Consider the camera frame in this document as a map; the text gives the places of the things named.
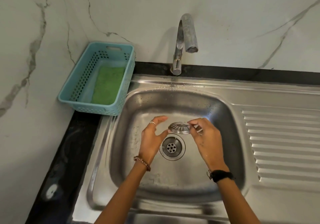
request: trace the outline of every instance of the gray marble vein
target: gray marble vein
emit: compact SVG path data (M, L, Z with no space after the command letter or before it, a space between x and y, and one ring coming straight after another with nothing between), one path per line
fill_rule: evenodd
M45 5L36 3L38 8L40 8L41 11L41 20L40 20L40 34L39 36L30 43L29 45L29 56L27 58L27 65L28 65L28 73L25 78L21 80L19 84L13 85L10 93L6 95L6 97L1 101L0 103L0 117L2 117L13 105L14 99L20 92L22 88L25 88L27 84L30 84L30 76L33 73L33 71L36 69L36 54L38 50L40 49L42 39L46 33L46 8L49 6L48 0L46 0ZM26 92L26 106L28 105L29 101L29 93Z
M68 7L67 7L67 3L66 3L66 0L63 0L64 2L64 5L66 6L66 15L68 14ZM69 20L67 18L66 20L66 23L67 23L67 26L68 26L68 37L67 37L67 41L66 41L66 46L68 48L68 53L69 53L69 57L70 57L70 60L73 62L73 64L75 65L75 61L72 59L72 56L71 56L71 51L70 51L70 46L69 46L69 40L70 40L70 23L69 23Z
M88 4L89 4L89 5L88 5L89 17L90 17L92 23L94 24L94 26L96 27L96 29L97 29L100 33L105 34L107 37L109 37L109 36L112 35L112 34L113 34L113 35L117 35L117 36L121 37L122 39L124 39L124 40L132 43L131 41L127 40L126 38L124 38L124 37L122 37L122 36L120 36L120 35L119 35L118 33L116 33L116 32L106 32L106 33L105 33L105 32L103 32L103 31L101 31L101 30L97 27L97 25L96 25L96 23L94 22L94 20L92 19L91 12L90 12L90 7L91 7L90 0L88 0Z
M265 33L264 35L274 32L278 29L280 29L281 27L285 26L286 24L288 24L289 22L293 22L292 25L289 26L289 28L285 31L285 33L281 36L281 40L280 43L278 44L278 46L276 47L276 49L270 54L270 56L264 61L264 63L258 67L258 69L262 69L265 68L266 65L269 64L270 60L273 58L273 56L277 53L277 51L281 48L283 41L285 40L285 38L288 35L289 30L295 26L296 23L298 23L305 15L306 13L313 7L315 7L316 5L320 4L320 0L316 0L313 4L311 4L308 8L306 8L305 10L303 10L302 12L298 13L296 16L294 16L291 20L289 20L288 22L286 22L285 24L281 25L280 27L271 30L267 33Z

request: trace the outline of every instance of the person's right arm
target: person's right arm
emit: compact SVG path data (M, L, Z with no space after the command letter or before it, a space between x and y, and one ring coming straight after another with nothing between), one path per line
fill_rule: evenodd
M229 172L223 159L220 131L206 118L191 120L189 123L199 125L197 128L190 127L190 133L210 172L214 170ZM233 180L225 178L218 181L217 184L231 224L260 224Z

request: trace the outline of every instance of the sink drain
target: sink drain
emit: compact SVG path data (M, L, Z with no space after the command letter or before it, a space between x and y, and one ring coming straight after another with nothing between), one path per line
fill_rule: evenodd
M170 161L182 158L186 145L182 138L176 134L169 134L160 146L161 155Z

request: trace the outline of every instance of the basket handle hole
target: basket handle hole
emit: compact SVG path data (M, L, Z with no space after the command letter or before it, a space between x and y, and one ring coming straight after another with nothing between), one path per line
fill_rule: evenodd
M119 47L107 46L106 48L109 50L114 50L114 51L122 51L122 49Z

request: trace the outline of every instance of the basket rim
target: basket rim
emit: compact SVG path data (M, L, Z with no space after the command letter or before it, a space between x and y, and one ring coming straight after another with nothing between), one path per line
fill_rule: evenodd
M131 61L131 58L134 54L134 46L131 45L131 44L123 44L123 43L111 43L111 42L101 42L101 41L92 41L92 42L89 42L89 44L87 45L86 49L84 50L84 52L82 53L81 57L79 58L79 60L77 61L75 67L72 69L70 75L68 76L66 82L64 83L62 89L60 90L59 94L58 94L58 100L62 103L69 103L69 104L75 104L75 105L83 105L83 106L100 106L100 107L112 107L112 106L115 106L117 104L117 101L119 99L119 94L120 94L120 91L121 90L118 90L118 94L117 94L117 97L115 98L114 102L112 104L93 104L93 103L84 103L84 102L77 102L77 101L70 101L70 100L64 100L61 98L61 94L63 92L63 90L65 89L65 87L67 86L69 80L71 79L71 76L73 75L73 72L75 71L75 69L78 67L78 62L82 60L82 58L84 57L85 53L87 52L87 50L89 49L89 47L93 44L105 44L105 45L124 45L124 46L130 46L132 48L131 50L131 53L130 53L130 57L128 59L128 64L125 68L125 71L124 71L124 74L125 75L128 71L128 68L129 68L129 62ZM120 87L119 89L122 88L123 86L123 83L124 83L124 79L125 77L123 76L122 77L122 81L121 81L121 84L120 84Z

